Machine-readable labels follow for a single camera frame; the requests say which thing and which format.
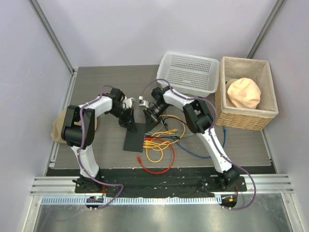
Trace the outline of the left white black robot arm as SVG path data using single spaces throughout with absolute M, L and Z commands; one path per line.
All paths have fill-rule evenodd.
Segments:
M 102 114 L 111 114 L 118 119 L 119 126 L 136 132 L 134 101 L 120 89 L 112 88 L 109 93 L 101 93 L 90 102 L 67 107 L 61 138 L 74 152 L 80 167 L 76 186 L 97 193 L 105 185 L 92 148 L 95 120 Z

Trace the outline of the black network switch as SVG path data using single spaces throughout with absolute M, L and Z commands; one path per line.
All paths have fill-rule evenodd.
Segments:
M 145 124 L 136 123 L 137 131 L 126 131 L 123 150 L 130 152 L 142 152 L 145 138 Z

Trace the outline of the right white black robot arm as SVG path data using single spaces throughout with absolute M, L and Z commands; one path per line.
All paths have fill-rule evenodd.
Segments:
M 177 92 L 172 87 L 156 87 L 152 90 L 151 95 L 156 100 L 156 103 L 143 109 L 148 129 L 151 130 L 159 124 L 161 114 L 168 107 L 174 106 L 182 110 L 188 129 L 202 141 L 213 161 L 220 189 L 224 191 L 231 190 L 239 178 L 239 172 L 226 155 L 216 136 L 214 118 L 206 104 L 206 100 L 190 98 Z

